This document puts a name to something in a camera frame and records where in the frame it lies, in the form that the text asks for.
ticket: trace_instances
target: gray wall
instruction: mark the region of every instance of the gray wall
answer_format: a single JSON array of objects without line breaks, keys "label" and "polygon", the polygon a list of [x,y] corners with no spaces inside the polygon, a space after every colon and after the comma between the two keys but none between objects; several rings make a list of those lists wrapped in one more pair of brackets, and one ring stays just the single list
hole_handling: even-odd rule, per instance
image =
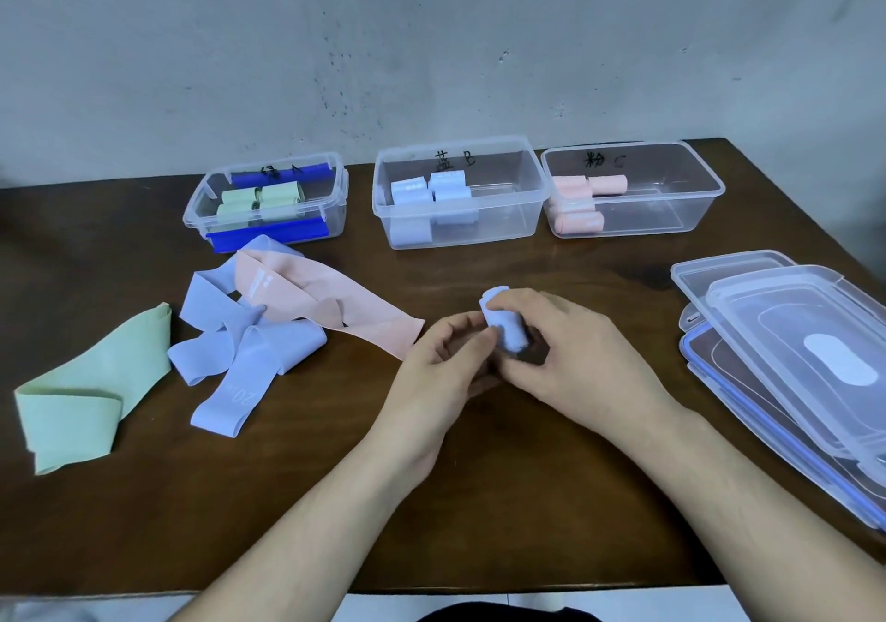
[{"label": "gray wall", "polygon": [[886,0],[0,0],[0,180],[725,135],[886,275]]}]

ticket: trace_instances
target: plastic container with blue clips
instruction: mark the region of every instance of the plastic container with blue clips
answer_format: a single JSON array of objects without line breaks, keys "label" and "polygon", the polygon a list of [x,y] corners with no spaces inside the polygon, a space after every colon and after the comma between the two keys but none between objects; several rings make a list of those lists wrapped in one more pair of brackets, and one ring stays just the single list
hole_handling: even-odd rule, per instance
[{"label": "plastic container with blue clips", "polygon": [[[224,191],[289,181],[299,183],[301,202],[217,214]],[[203,177],[188,202],[183,220],[187,227],[195,227],[216,253],[241,249],[259,235],[286,245],[337,237],[345,229],[347,186],[347,169],[338,153],[223,167]]]}]

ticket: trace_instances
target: wooden table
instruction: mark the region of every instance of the wooden table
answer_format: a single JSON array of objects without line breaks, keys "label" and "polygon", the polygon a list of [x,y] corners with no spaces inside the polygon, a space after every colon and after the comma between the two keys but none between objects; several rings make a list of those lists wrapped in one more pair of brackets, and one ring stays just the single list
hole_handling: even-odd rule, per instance
[{"label": "wooden table", "polygon": [[[681,235],[526,239],[393,251],[370,209],[371,166],[351,167],[342,236],[299,248],[409,314],[477,307],[498,283],[559,293],[608,314],[683,404],[862,549],[862,526],[742,427],[677,348],[681,260],[776,249],[882,291],[858,263],[723,139],[693,146],[725,181]],[[220,377],[170,372],[120,424],[102,459],[35,478],[12,389],[74,357],[128,317],[181,305],[213,254],[183,226],[193,176],[0,193],[0,594],[121,594],[206,587],[370,427],[398,361],[332,333],[277,378],[236,439],[189,425]],[[173,341],[195,335],[178,322]],[[525,393],[473,400],[437,467],[394,514],[356,592],[503,592],[722,582],[673,505],[624,455]]]}]

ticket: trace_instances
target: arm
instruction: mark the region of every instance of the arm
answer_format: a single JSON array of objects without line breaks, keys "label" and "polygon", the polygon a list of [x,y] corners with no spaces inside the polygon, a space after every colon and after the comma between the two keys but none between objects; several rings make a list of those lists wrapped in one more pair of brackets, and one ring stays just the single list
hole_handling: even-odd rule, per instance
[{"label": "arm", "polygon": [[481,370],[495,341],[480,312],[433,325],[367,436],[176,622],[332,619],[394,509],[431,472],[468,394],[489,381]]},{"label": "arm", "polygon": [[608,318],[529,290],[489,307],[519,312],[550,347],[541,366],[498,356],[503,377],[630,456],[692,525],[748,616],[886,616],[880,564],[675,401]]}]

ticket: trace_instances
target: white tile floor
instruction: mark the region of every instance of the white tile floor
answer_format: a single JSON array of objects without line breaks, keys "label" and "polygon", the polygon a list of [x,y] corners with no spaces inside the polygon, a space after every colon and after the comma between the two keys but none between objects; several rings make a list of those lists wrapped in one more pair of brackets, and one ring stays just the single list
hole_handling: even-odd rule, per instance
[{"label": "white tile floor", "polygon": [[[165,622],[189,594],[113,599],[56,599],[6,604],[0,622]],[[749,622],[728,586],[619,589],[562,594],[369,596],[349,594],[333,622],[415,622],[464,601],[491,601],[539,610],[586,610],[603,622]]]}]

